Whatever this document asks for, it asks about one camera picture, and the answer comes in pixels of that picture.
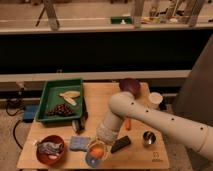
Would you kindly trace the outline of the translucent soft gripper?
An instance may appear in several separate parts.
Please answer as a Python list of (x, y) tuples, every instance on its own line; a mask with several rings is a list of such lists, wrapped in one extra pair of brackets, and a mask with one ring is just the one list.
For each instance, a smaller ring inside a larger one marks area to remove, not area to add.
[(96, 147), (102, 148), (104, 150), (104, 155), (102, 157), (102, 161), (104, 161), (108, 155), (108, 146), (102, 141), (94, 139), (94, 140), (91, 140), (89, 144), (87, 145), (87, 153)]

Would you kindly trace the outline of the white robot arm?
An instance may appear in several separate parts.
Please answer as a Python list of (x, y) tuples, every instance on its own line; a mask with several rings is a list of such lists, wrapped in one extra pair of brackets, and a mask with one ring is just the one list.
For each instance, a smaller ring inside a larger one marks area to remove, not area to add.
[(125, 117), (144, 122), (213, 162), (212, 126), (145, 107), (130, 92), (119, 92), (110, 97), (108, 113), (96, 128), (97, 139), (112, 145)]

